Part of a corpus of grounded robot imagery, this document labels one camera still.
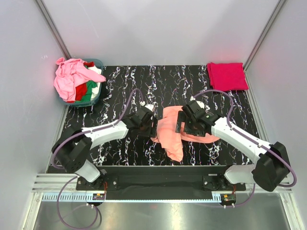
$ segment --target marble-patterned mat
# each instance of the marble-patterned mat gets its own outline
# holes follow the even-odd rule
[[[132,89],[139,88],[147,103],[155,104],[155,116],[162,118],[163,108],[184,105],[192,95],[210,89],[206,66],[108,66],[103,75],[106,89],[97,104],[86,108],[70,107],[64,128],[70,125],[92,127],[117,119]],[[254,118],[245,92],[228,92],[235,106],[231,120],[240,128],[258,136]],[[226,115],[230,107],[228,98],[218,94],[202,95],[207,108]],[[134,95],[128,111],[135,111],[140,101]],[[125,138],[105,143],[91,150],[89,160],[101,165],[232,165],[247,164],[249,159],[223,140],[212,144],[183,141],[182,162],[170,160],[160,144],[149,138]]]

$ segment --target white cloth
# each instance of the white cloth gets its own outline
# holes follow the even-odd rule
[[[98,74],[101,74],[101,69],[98,69],[96,66],[89,67],[88,69],[95,71]],[[99,93],[99,89],[100,89],[100,82],[97,83],[97,87],[92,88],[91,100],[97,96],[97,94]]]
[[[90,69],[90,70],[92,70],[92,71],[95,71],[95,72],[98,73],[98,74],[101,74],[101,69],[98,69],[96,66],[89,67],[88,69]]]
[[[92,88],[91,100],[97,96],[97,94],[99,93],[99,89],[100,89],[100,82],[97,83],[97,87]]]

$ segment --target laundry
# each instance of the laundry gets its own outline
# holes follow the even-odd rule
[[[97,83],[97,87],[92,88],[91,100],[94,99],[99,94],[100,82]]]
[[[60,97],[65,102],[76,100],[77,86],[86,83],[88,81],[93,81],[93,82],[106,81],[106,78],[104,76],[98,74],[95,71],[92,71],[91,69],[87,69],[83,65],[84,61],[81,59],[72,58],[65,61],[65,59],[61,57],[60,59],[57,60],[56,64],[59,65],[59,67],[56,71],[56,78],[54,79],[54,87],[58,91]]]
[[[248,90],[243,71],[243,63],[208,63],[210,85],[215,90]]]
[[[95,71],[98,74],[101,74],[102,70],[98,69],[96,66],[88,67],[88,69]]]
[[[86,92],[87,92],[86,83],[78,85],[76,87],[76,101],[80,101],[82,97],[86,94]]]
[[[82,97],[82,99],[79,102],[89,102],[92,97],[92,89],[95,87],[97,87],[97,83],[92,80],[89,80],[86,83],[86,88],[87,88],[86,94]]]
[[[181,140],[198,143],[212,143],[219,138],[206,134],[205,137],[196,137],[183,132],[184,123],[181,125],[180,133],[176,133],[176,124],[178,112],[182,111],[182,106],[170,106],[163,109],[163,119],[158,121],[157,137],[152,141],[161,143],[162,148],[166,150],[168,157],[174,161],[182,161],[183,149]]]
[[[91,61],[91,62],[84,62],[83,65],[86,66],[86,67],[93,67],[93,66],[95,66],[95,63],[93,61]]]

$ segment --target magenta cloth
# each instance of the magenta cloth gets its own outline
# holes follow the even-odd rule
[[[215,90],[248,90],[243,71],[243,63],[208,63],[210,85]]]
[[[57,60],[59,65],[54,79],[54,87],[63,101],[75,101],[76,87],[90,80],[94,82],[105,82],[106,78],[95,71],[87,69],[82,59],[69,59],[63,57]]]

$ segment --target teal laundry basket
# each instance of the teal laundry basket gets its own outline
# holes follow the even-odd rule
[[[84,61],[86,62],[94,62],[95,66],[98,68],[98,69],[101,69],[101,74],[103,73],[103,64],[100,60],[98,59],[91,59],[91,58],[87,58],[87,59],[83,59]],[[100,92],[101,92],[101,87],[102,87],[102,84],[100,84],[100,87],[99,87],[99,92],[97,94],[97,96],[95,98],[93,98],[91,101],[89,102],[79,102],[79,103],[67,103],[65,101],[63,101],[62,98],[60,98],[60,101],[65,104],[65,105],[69,105],[71,107],[87,107],[87,106],[92,106],[93,104],[96,104],[99,100],[99,96],[100,96]]]

